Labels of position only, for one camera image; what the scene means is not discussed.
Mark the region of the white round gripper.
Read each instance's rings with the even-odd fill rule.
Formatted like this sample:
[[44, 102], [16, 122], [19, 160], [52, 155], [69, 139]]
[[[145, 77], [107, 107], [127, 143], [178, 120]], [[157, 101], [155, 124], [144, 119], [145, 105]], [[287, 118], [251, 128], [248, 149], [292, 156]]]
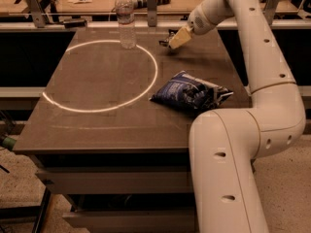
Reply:
[[200, 7], [196, 7], [189, 15], [188, 25], [179, 30], [169, 30], [168, 46], [174, 50], [187, 43], [192, 38], [192, 32], [195, 35], [204, 35], [213, 30], [216, 25], [213, 24], [204, 15]]

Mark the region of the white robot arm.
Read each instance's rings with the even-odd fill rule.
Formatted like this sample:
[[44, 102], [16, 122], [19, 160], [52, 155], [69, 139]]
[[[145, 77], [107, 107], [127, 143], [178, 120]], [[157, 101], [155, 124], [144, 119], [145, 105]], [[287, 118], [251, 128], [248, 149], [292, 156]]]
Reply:
[[190, 127], [199, 233], [269, 233], [251, 162], [286, 150], [305, 127], [301, 95], [260, 1], [204, 0], [169, 42], [176, 49], [234, 17], [252, 97], [249, 108], [212, 110]]

